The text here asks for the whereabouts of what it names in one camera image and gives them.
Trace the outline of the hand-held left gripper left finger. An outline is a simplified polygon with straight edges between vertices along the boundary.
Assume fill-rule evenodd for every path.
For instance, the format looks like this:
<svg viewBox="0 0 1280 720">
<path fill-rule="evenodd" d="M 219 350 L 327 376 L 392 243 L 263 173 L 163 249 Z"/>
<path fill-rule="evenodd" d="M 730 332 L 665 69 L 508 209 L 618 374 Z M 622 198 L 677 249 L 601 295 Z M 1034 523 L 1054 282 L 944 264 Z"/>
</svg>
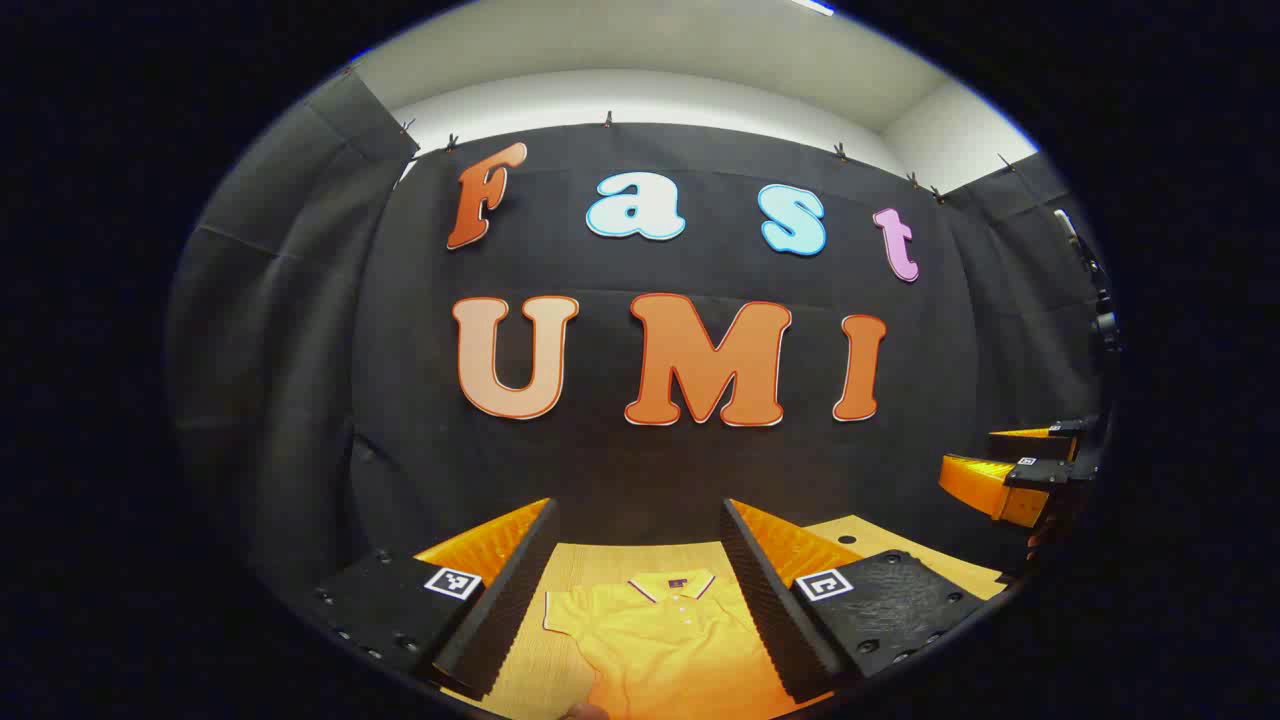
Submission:
<svg viewBox="0 0 1280 720">
<path fill-rule="evenodd" d="M 489 694 L 561 536 L 541 498 L 416 553 L 376 548 L 298 592 L 311 624 L 361 659 L 465 698 Z"/>
</svg>

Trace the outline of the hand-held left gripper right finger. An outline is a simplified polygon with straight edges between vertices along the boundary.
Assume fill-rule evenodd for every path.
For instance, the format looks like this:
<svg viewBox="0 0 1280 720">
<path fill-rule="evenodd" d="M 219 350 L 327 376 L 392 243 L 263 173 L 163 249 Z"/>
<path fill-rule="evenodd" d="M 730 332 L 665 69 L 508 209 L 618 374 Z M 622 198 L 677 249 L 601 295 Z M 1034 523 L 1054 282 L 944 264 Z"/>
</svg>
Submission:
<svg viewBox="0 0 1280 720">
<path fill-rule="evenodd" d="M 906 550 L 854 553 L 735 498 L 722 503 L 719 538 L 797 702 L 896 673 L 986 605 Z"/>
</svg>

